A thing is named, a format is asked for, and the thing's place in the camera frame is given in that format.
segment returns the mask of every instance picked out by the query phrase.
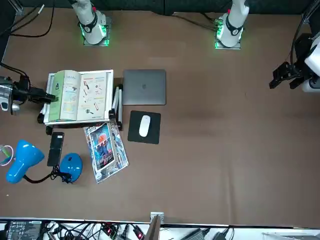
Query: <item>gray laptop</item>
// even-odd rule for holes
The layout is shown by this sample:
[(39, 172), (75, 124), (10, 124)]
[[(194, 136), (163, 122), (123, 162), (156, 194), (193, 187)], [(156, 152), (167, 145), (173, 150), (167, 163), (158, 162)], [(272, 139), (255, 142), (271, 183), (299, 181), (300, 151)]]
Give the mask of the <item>gray laptop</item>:
[(133, 69), (123, 72), (123, 105), (165, 105), (166, 71)]

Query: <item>table surface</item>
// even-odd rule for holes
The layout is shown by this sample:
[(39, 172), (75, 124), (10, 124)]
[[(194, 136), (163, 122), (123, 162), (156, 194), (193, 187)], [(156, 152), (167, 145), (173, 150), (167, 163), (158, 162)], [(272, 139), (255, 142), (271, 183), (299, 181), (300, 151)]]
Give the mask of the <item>table surface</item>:
[[(320, 136), (318, 94), (269, 89), (272, 72), (288, 56), (300, 16), (250, 15), (242, 49), (215, 50), (213, 32), (152, 12), (114, 11), (109, 47), (83, 46), (72, 9), (56, 9), (42, 38), (10, 37), (3, 62), (44, 88), (48, 73), (70, 69), (165, 69), (164, 106), (124, 106), (129, 166), (96, 184), (81, 128), (66, 129), (62, 155), (80, 154), (76, 184), (5, 180), (0, 168), (0, 214), (10, 217), (167, 223), (318, 227)], [(185, 16), (207, 23), (203, 16)], [(22, 29), (46, 31), (51, 9)], [(0, 74), (18, 75), (4, 69)], [(48, 156), (51, 137), (37, 123), (40, 107), (27, 103), (18, 116), (0, 112), (1, 144), (25, 139)], [(158, 145), (129, 142), (130, 111), (161, 113)], [(27, 175), (51, 171), (47, 160)]]

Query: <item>white computer mouse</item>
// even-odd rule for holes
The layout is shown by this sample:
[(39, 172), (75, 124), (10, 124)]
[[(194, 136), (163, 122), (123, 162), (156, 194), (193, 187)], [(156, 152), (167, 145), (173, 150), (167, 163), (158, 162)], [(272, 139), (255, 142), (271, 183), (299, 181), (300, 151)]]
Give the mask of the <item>white computer mouse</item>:
[(148, 135), (150, 120), (150, 116), (143, 115), (139, 128), (139, 134), (141, 137), (146, 137)]

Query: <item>smartphone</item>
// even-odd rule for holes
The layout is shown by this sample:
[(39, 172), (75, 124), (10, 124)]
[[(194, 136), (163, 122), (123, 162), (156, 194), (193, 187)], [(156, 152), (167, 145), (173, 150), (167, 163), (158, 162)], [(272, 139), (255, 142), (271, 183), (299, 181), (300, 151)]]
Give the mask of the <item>smartphone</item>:
[(50, 150), (47, 166), (59, 165), (61, 158), (62, 145), (64, 143), (64, 132), (55, 131), (51, 136)]

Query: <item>mouse pad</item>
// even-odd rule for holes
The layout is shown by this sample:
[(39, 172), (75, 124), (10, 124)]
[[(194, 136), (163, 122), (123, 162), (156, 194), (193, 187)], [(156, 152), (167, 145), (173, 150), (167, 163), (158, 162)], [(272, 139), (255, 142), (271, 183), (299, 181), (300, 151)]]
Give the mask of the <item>mouse pad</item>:
[[(150, 116), (149, 131), (146, 137), (140, 136), (139, 129), (143, 115)], [(128, 141), (146, 144), (159, 144), (161, 114), (147, 111), (131, 111)]]

